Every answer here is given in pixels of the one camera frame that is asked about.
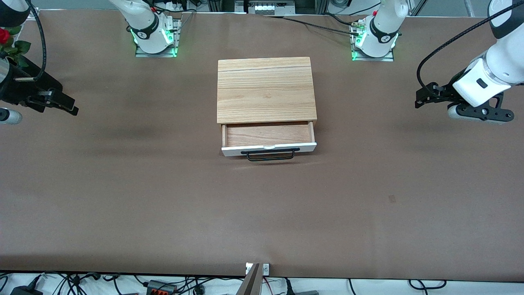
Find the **wooden drawer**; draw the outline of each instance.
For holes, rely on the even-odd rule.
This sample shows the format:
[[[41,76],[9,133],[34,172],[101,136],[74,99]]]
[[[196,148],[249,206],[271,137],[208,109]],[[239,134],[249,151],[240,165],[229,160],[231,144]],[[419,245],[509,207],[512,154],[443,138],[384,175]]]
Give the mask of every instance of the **wooden drawer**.
[[[222,125],[225,156],[247,156],[250,161],[290,159],[316,147],[313,122]]]

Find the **white drawer front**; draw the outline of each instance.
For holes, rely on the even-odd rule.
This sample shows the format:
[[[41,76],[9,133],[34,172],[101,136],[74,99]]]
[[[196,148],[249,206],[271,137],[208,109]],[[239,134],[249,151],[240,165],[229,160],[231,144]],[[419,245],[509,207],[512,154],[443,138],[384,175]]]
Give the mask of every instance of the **white drawer front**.
[[[222,152],[224,153],[225,156],[245,156],[245,154],[242,154],[242,152],[267,151],[268,153],[272,153],[272,151],[275,151],[275,150],[297,148],[297,149],[300,149],[296,151],[297,153],[303,153],[303,152],[312,152],[315,149],[315,147],[316,147],[316,142],[275,144],[272,146],[263,146],[263,145],[231,146],[231,147],[222,147]]]

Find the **wood grain panel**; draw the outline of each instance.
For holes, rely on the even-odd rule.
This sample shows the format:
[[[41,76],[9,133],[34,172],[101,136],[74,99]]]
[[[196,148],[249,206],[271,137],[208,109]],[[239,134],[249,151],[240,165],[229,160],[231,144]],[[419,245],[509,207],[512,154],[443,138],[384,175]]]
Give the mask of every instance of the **wood grain panel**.
[[[217,123],[315,121],[309,57],[219,60]]]
[[[312,142],[310,127],[312,124],[310,126],[307,122],[227,125],[226,144],[249,146]]]

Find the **red rose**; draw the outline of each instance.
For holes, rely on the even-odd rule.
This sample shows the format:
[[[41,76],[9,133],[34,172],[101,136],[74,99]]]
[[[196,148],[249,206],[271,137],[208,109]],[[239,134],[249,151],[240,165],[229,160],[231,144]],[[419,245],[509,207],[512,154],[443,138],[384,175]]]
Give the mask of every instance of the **red rose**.
[[[0,44],[6,44],[9,40],[9,37],[11,37],[11,35],[9,35],[9,31],[0,28]]]

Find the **brown table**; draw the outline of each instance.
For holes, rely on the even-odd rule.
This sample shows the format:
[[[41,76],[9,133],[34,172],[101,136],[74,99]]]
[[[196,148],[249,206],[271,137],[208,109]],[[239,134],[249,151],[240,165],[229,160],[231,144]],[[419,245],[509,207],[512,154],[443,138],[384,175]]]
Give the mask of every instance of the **brown table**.
[[[502,126],[413,107],[419,61],[476,20],[408,18],[396,61],[373,63],[351,61],[344,35],[254,15],[194,15],[172,59],[135,58],[117,11],[41,18],[48,71],[80,113],[18,107],[22,124],[0,127],[0,268],[524,279],[524,88]],[[37,36],[22,33],[38,63]],[[493,41],[473,31],[424,80],[446,83]],[[292,56],[311,57],[317,149],[221,156],[217,61]]]

